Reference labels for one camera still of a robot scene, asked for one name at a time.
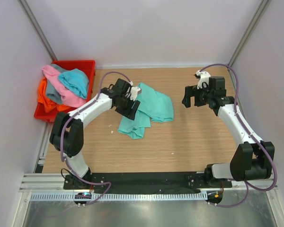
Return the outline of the teal green t shirt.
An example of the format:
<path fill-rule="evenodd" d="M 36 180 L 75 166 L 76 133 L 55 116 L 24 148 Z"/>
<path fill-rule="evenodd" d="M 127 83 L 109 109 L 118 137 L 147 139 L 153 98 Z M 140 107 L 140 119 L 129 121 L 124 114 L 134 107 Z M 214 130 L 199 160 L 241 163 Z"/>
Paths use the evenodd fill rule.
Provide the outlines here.
<path fill-rule="evenodd" d="M 117 129 L 119 133 L 134 140 L 144 137 L 145 129 L 151 127 L 151 122 L 163 123 L 174 120 L 174 107 L 169 96 L 142 82 L 138 84 L 138 87 L 142 92 L 137 96 L 140 104 L 135 119 L 123 117 Z"/>

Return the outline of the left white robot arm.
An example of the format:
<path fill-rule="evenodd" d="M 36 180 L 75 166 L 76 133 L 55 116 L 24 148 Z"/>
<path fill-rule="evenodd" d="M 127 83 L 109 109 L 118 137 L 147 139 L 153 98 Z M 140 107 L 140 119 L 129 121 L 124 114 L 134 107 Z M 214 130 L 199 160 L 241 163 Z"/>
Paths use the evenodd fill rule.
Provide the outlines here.
<path fill-rule="evenodd" d="M 83 106 L 56 115 L 49 141 L 60 152 L 61 161 L 66 163 L 71 174 L 75 176 L 74 183 L 80 189 L 88 188 L 91 183 L 91 171 L 81 151 L 84 145 L 84 129 L 112 108 L 127 119 L 134 120 L 140 105 L 137 97 L 141 92 L 142 89 L 133 86 L 132 82 L 118 79 L 115 84 L 100 89 Z"/>

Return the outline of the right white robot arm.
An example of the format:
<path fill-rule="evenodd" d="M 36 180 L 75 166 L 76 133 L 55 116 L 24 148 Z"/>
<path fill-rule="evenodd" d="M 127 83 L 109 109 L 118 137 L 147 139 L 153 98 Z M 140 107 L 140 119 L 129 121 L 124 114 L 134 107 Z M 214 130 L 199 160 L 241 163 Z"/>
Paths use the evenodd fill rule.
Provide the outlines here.
<path fill-rule="evenodd" d="M 209 164 L 204 183 L 215 187 L 221 179 L 250 181 L 268 179 L 272 173 L 270 160 L 274 158 L 275 147 L 272 142 L 263 141 L 248 125 L 239 106 L 232 96 L 227 96 L 224 77 L 212 77 L 207 72 L 198 73 L 197 85 L 187 86 L 182 104 L 189 108 L 191 98 L 194 106 L 207 105 L 227 126 L 237 149 L 231 162 Z"/>

